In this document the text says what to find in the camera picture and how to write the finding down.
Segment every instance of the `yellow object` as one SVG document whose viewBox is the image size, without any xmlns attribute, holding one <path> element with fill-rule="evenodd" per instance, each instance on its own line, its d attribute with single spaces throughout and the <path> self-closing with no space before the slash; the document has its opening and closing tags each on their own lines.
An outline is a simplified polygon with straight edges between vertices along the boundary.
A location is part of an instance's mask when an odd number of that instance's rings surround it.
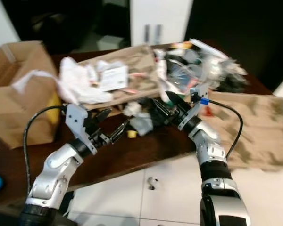
<svg viewBox="0 0 283 226">
<path fill-rule="evenodd" d="M 52 98 L 49 100 L 47 107 L 54 106 L 54 105 L 61 105 L 60 98 L 58 97 L 56 92 L 53 94 Z M 46 111 L 46 115 L 52 124 L 56 124 L 58 122 L 60 110 L 52 109 L 50 111 Z"/>
<path fill-rule="evenodd" d="M 127 136 L 128 136 L 129 138 L 136 138 L 136 135 L 137 135 L 137 132 L 134 131 L 134 130 L 128 130 L 128 131 L 127 131 Z"/>
</svg>

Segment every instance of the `white cabinet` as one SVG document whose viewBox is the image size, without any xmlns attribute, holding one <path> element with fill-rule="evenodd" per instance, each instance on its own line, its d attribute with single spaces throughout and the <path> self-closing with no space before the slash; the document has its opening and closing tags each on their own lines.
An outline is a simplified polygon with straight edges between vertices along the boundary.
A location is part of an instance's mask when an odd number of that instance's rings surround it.
<svg viewBox="0 0 283 226">
<path fill-rule="evenodd" d="M 193 0 L 131 0 L 131 45 L 144 43 L 150 25 L 149 44 L 154 44 L 156 25 L 161 24 L 160 44 L 183 41 Z"/>
</svg>

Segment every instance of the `white tile floor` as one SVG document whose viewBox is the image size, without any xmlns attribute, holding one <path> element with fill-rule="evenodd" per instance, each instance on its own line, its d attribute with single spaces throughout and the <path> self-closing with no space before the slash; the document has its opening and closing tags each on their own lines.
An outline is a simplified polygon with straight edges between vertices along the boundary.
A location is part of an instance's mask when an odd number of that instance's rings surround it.
<svg viewBox="0 0 283 226">
<path fill-rule="evenodd" d="M 158 188 L 149 190 L 147 179 Z M 252 226 L 283 226 L 283 171 L 237 169 L 232 177 Z M 78 189 L 68 218 L 82 226 L 199 225 L 201 178 L 195 156 Z"/>
</svg>

